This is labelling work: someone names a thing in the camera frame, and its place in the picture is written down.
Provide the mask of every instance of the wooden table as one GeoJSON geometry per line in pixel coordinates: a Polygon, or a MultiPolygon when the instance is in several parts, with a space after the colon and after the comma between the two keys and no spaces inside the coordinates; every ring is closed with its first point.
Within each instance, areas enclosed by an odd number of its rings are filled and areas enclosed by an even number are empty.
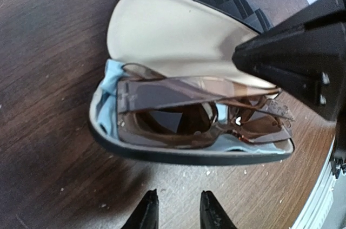
{"type": "MultiPolygon", "coordinates": [[[[306,0],[255,0],[275,24],[306,0]]],[[[129,161],[95,143],[88,102],[103,76],[114,0],[0,0],[0,227],[119,228],[158,189],[161,228],[199,228],[212,190],[239,229],[289,228],[334,125],[288,95],[294,155],[282,163],[187,167],[129,161]]]]}

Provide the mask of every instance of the wooden surface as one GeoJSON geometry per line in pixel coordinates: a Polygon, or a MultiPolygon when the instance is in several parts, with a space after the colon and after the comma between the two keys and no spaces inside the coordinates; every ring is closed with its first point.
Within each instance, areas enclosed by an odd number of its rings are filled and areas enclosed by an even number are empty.
{"type": "MultiPolygon", "coordinates": [[[[278,23],[306,0],[255,0],[278,23]]],[[[334,127],[289,96],[296,151],[282,163],[185,167],[120,159],[95,143],[88,100],[103,75],[114,0],[0,0],[0,228],[120,228],[157,188],[161,228],[199,228],[210,189],[239,229],[289,228],[334,127]]]]}

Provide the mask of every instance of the white speck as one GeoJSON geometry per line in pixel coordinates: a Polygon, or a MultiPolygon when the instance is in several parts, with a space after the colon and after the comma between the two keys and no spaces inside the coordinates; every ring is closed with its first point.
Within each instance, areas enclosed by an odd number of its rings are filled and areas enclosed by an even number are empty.
{"type": "Polygon", "coordinates": [[[240,121],[242,120],[242,118],[239,116],[237,119],[236,119],[236,121],[235,121],[235,123],[236,123],[236,125],[241,125],[241,123],[240,123],[240,121]]]}

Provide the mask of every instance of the open glasses case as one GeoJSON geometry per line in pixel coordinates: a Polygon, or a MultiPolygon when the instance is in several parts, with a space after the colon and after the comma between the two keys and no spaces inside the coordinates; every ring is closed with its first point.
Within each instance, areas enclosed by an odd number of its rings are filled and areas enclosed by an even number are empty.
{"type": "Polygon", "coordinates": [[[270,27],[247,0],[117,0],[110,59],[90,104],[94,138],[117,155],[165,163],[289,157],[293,117],[280,90],[232,62],[236,46],[270,27]]]}

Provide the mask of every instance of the light blue microfiber cloth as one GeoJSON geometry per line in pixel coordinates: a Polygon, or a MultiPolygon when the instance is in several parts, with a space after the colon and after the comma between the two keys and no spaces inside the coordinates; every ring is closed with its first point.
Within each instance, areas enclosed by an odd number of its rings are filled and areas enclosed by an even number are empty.
{"type": "MultiPolygon", "coordinates": [[[[121,77],[126,76],[122,66],[124,64],[115,60],[107,60],[105,66],[105,77],[100,83],[102,89],[102,98],[100,101],[101,108],[98,113],[97,122],[104,129],[104,131],[113,137],[118,139],[117,132],[117,114],[116,114],[116,89],[118,80],[121,77]]],[[[223,104],[216,105],[218,110],[219,122],[227,121],[227,106],[223,104]]],[[[257,154],[284,154],[285,150],[279,149],[274,143],[266,143],[263,145],[250,145],[239,141],[237,138],[230,134],[223,134],[219,136],[216,142],[207,148],[205,151],[243,151],[247,153],[257,154]]]]}

